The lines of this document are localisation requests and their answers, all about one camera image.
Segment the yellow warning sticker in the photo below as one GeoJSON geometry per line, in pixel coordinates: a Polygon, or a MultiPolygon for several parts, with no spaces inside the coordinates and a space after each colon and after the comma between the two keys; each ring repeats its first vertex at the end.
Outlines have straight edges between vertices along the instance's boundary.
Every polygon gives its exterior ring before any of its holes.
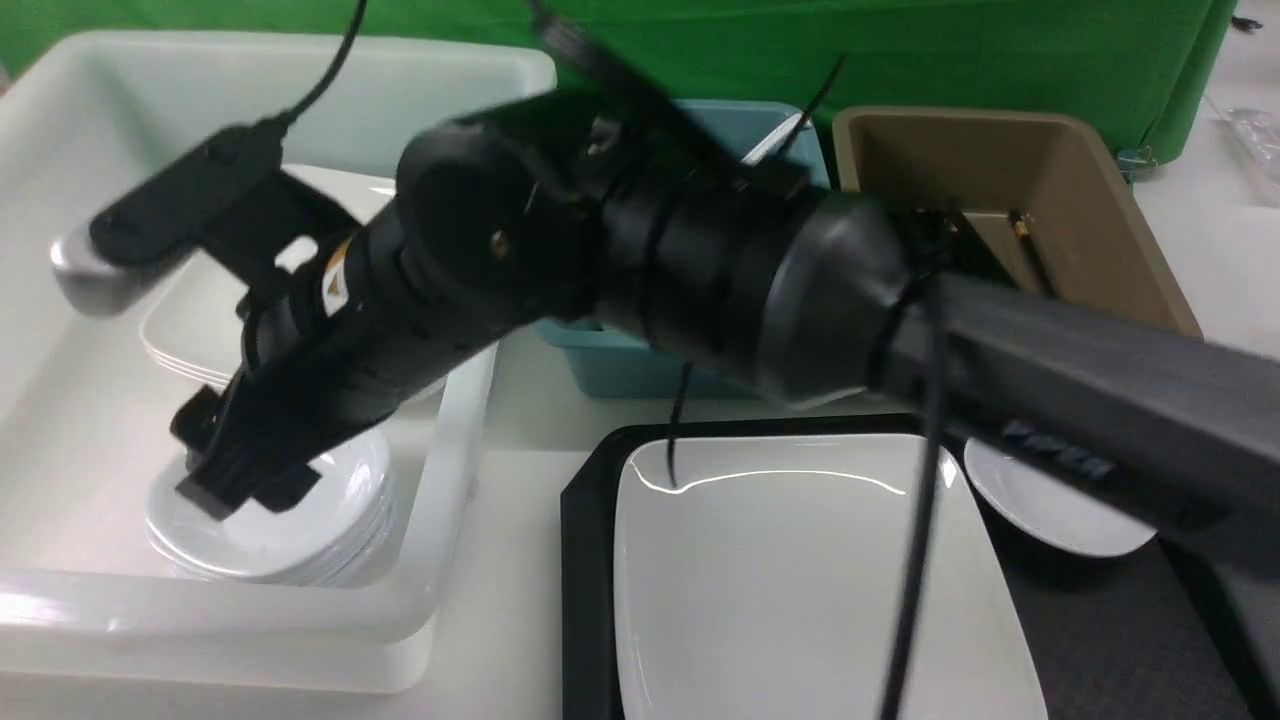
{"type": "Polygon", "coordinates": [[[324,304],[324,313],[328,316],[334,316],[338,310],[342,310],[351,300],[351,293],[347,290],[347,249],[351,246],[351,238],[348,237],[346,242],[334,250],[333,255],[329,256],[329,261],[325,263],[324,275],[320,278],[320,300],[324,304]]]}

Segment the green backdrop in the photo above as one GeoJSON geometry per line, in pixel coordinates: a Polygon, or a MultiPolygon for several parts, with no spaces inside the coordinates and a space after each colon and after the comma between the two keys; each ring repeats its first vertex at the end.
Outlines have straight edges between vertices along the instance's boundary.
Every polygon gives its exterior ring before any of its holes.
{"type": "MultiPolygon", "coordinates": [[[[550,0],[681,97],[1055,110],[1114,149],[1181,151],[1234,0],[550,0]]],[[[90,28],[337,33],[353,0],[0,0],[20,72],[90,28]]],[[[521,0],[370,0],[365,31],[531,45],[521,0]]]]}

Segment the tan plastic bin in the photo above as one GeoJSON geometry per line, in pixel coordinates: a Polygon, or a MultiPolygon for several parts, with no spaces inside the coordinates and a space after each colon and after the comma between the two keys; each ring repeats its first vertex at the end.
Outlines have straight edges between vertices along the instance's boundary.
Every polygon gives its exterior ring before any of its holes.
{"type": "Polygon", "coordinates": [[[1102,138],[1064,115],[852,108],[832,123],[844,190],[906,208],[959,202],[1018,284],[1038,287],[1010,210],[1029,220],[1062,300],[1201,337],[1102,138]]]}

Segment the white table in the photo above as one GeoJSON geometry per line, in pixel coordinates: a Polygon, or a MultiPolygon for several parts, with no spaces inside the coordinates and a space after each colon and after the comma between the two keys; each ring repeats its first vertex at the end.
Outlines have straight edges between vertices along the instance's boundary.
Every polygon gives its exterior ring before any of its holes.
{"type": "MultiPolygon", "coordinates": [[[[1242,0],[1267,23],[1231,32],[1211,81],[1215,102],[1280,115],[1280,1],[1242,0]]],[[[1211,340],[1280,357],[1280,197],[1249,176],[1210,105],[1184,156],[1137,188],[1169,264],[1211,340]]],[[[826,413],[884,409],[855,400],[826,413]]],[[[472,502],[426,679],[398,696],[0,678],[13,720],[558,720],[559,492],[614,428],[664,421],[667,402],[596,402],[562,356],[529,332],[503,343],[472,502]],[[549,421],[544,409],[557,404],[549,421]]],[[[756,402],[692,402],[689,421],[777,416],[756,402]]]]}

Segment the round white plate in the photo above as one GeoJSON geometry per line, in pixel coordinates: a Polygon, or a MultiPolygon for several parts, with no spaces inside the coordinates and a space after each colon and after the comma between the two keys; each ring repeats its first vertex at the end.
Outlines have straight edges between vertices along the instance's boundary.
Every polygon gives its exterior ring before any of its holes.
{"type": "Polygon", "coordinates": [[[163,555],[187,569],[229,579],[270,579],[296,571],[337,543],[376,521],[384,497],[387,438],[369,430],[311,461],[320,479],[287,512],[255,501],[219,523],[174,492],[184,477],[182,456],[165,469],[147,496],[147,529],[163,555]]]}
{"type": "Polygon", "coordinates": [[[1027,534],[1085,557],[1119,557],[1147,544],[1156,530],[1083,492],[969,441],[969,482],[986,501],[1027,534]]]}
{"type": "MultiPolygon", "coordinates": [[[[193,379],[196,382],[200,382],[200,383],[204,383],[204,384],[206,384],[206,386],[209,386],[209,387],[211,387],[214,389],[219,389],[219,391],[227,389],[227,386],[232,384],[230,377],[209,374],[209,373],[205,373],[204,370],[201,370],[200,368],[196,368],[196,366],[192,366],[192,365],[184,365],[182,363],[175,363],[174,360],[164,357],[163,355],[157,355],[155,352],[151,352],[151,348],[147,348],[147,354],[151,356],[151,360],[154,360],[156,365],[160,365],[165,370],[177,373],[177,374],[179,374],[179,375],[182,375],[184,378],[191,378],[191,379],[193,379]]],[[[417,391],[417,393],[413,395],[413,397],[408,398],[407,402],[417,402],[419,400],[424,400],[424,398],[431,397],[433,395],[435,395],[435,393],[440,392],[442,389],[444,389],[444,384],[447,382],[448,382],[448,377],[444,377],[444,378],[440,378],[440,379],[435,380],[434,383],[431,383],[431,384],[426,386],[425,388],[417,391]]]]}
{"type": "Polygon", "coordinates": [[[385,487],[387,491],[379,498],[376,509],[329,550],[293,570],[259,582],[284,585],[328,585],[348,566],[355,565],[356,569],[364,566],[372,552],[381,546],[381,541],[385,539],[394,520],[390,486],[385,487]]]}
{"type": "Polygon", "coordinates": [[[370,524],[369,532],[365,533],[365,539],[353,553],[349,553],[342,562],[325,564],[324,574],[307,584],[344,585],[364,570],[365,565],[369,564],[370,559],[374,557],[392,534],[392,525],[396,523],[394,506],[396,503],[392,501],[387,507],[387,512],[381,515],[381,520],[370,524]]]}

